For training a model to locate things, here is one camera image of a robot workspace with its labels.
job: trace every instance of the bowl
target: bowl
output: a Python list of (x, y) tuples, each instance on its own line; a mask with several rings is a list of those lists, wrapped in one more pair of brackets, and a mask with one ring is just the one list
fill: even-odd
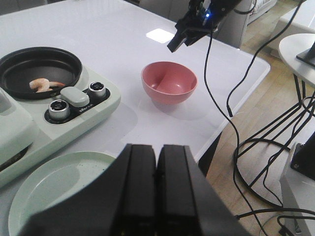
[(142, 86), (147, 95), (162, 104), (178, 104), (197, 87), (196, 75), (187, 67), (170, 61), (158, 61), (143, 68)]

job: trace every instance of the floor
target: floor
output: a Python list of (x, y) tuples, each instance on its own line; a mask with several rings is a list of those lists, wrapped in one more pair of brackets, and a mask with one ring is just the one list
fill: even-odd
[[(255, 53), (255, 51), (270, 38), (277, 20), (286, 12), (293, 9), (297, 4), (298, 2), (294, 0), (278, 0), (277, 4), (269, 10), (269, 12), (248, 25), (241, 50), (251, 54)], [(269, 55), (269, 53), (270, 49), (266, 47), (260, 52), (259, 57), (270, 63), (270, 73), (242, 106), (238, 114), (232, 119), (240, 133), (241, 141), (248, 138), (255, 133), (255, 131), (258, 131), (264, 124), (272, 121), (281, 112), (285, 111), (297, 101), (292, 72), (280, 59)], [(311, 92), (313, 92), (312, 89), (307, 87), (307, 94)], [(314, 130), (315, 122), (312, 120), (296, 137), (292, 144), (294, 142), (305, 142), (312, 135)], [(278, 141), (285, 143), (289, 136), (290, 133), (284, 133), (283, 137), (278, 138)], [(232, 155), (235, 148), (236, 135), (232, 126), (228, 125), (222, 133), (213, 162), (208, 171), (207, 179), (231, 212), (237, 215), (250, 211), (250, 208), (233, 183)], [(279, 150), (277, 147), (257, 145), (249, 154), (244, 155), (244, 160), (241, 165), (241, 167), (244, 167), (244, 174), (250, 176), (260, 171), (260, 161), (266, 163), (267, 158), (277, 150)], [(281, 187), (278, 179), (281, 175), (286, 157), (287, 152), (284, 152), (280, 160), (275, 163), (276, 165), (273, 172), (268, 174), (268, 179), (271, 179), (269, 183), (272, 185), (272, 190), (280, 198), (282, 198)], [(263, 188), (262, 185), (257, 188), (260, 195), (270, 197), (270, 194), (268, 194), (268, 191)], [(271, 208), (268, 204), (263, 203), (249, 193), (248, 190), (245, 190), (243, 187), (241, 187), (241, 189), (243, 189), (243, 193), (254, 209)], [(278, 233), (280, 227), (276, 222), (276, 217), (273, 217), (278, 214), (279, 212), (258, 215), (261, 224), (264, 224), (264, 229), (269, 236), (280, 235)], [(243, 218), (240, 222), (253, 236), (264, 235), (253, 216)]]

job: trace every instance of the silver knob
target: silver knob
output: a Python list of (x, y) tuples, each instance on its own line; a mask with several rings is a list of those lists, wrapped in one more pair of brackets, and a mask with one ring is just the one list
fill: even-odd
[(89, 95), (93, 98), (103, 98), (106, 96), (106, 87), (101, 82), (92, 82), (89, 85)]
[(66, 119), (70, 115), (69, 103), (63, 100), (55, 100), (49, 104), (48, 111), (52, 119)]

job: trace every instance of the metal stand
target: metal stand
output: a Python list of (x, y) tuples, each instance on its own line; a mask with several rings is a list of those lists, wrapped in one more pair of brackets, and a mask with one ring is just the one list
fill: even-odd
[[(259, 180), (259, 178), (262, 177), (263, 174), (267, 174), (269, 167), (274, 163), (274, 161), (280, 156), (280, 154), (286, 150), (290, 151), (290, 148), (288, 147), (292, 140), (296, 137), (296, 135), (304, 128), (304, 126), (310, 121), (310, 119), (314, 116), (314, 111), (315, 111), (315, 92), (311, 97), (306, 97), (306, 89), (305, 89), (305, 82), (302, 81), (302, 91), (299, 86), (298, 78), (294, 74), (294, 81), (295, 81), (295, 86), (296, 86), (296, 92), (297, 92), (297, 97), (298, 97), (298, 102), (293, 105), (291, 108), (289, 108), (287, 111), (285, 111), (282, 115), (277, 117), (275, 120), (273, 120), (271, 123), (269, 123), (267, 126), (263, 127), (261, 130), (250, 136), (248, 139), (243, 141), (240, 146), (239, 150), (242, 146), (248, 143), (252, 143), (249, 147), (244, 149), (243, 151), (235, 150), (234, 152), (234, 162), (236, 164), (236, 173), (240, 177), (241, 182), (244, 184), (246, 188), (248, 188), (254, 195), (256, 195), (258, 198), (260, 198), (262, 201), (274, 206), (274, 207), (281, 207), (280, 205), (277, 205), (265, 198), (262, 198), (257, 192), (253, 190), (253, 186), (255, 183)], [(309, 102), (307, 105), (304, 103), (306, 100), (309, 99)], [(301, 122), (303, 117), (305, 116), (306, 113), (309, 113), (309, 115), (306, 117), (305, 121), (297, 128), (298, 124)], [(288, 122), (287, 125), (283, 129), (281, 129), (279, 132), (277, 132), (271, 139), (268, 139), (267, 136), (273, 133), (277, 128), (279, 128), (281, 125), (283, 125), (285, 122), (287, 122), (289, 119), (291, 121)], [(291, 127), (293, 124), (293, 130), (291, 133), (290, 138), (287, 140), (285, 144), (281, 144), (275, 141), (277, 137), (279, 137), (285, 130), (287, 130), (289, 127)], [(261, 172), (252, 180), (252, 181), (245, 181), (243, 178), (243, 175), (237, 165), (238, 159), (245, 154), (247, 151), (250, 149), (254, 148), (254, 146), (260, 142), (265, 142), (269, 144), (276, 145), (280, 147), (280, 150), (272, 155), (269, 160), (267, 165), (262, 169)]]

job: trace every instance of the pan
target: pan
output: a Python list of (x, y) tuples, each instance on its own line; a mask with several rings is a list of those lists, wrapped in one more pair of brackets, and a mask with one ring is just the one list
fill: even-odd
[(81, 73), (80, 60), (59, 48), (25, 48), (0, 59), (0, 87), (21, 99), (54, 97), (74, 86)]

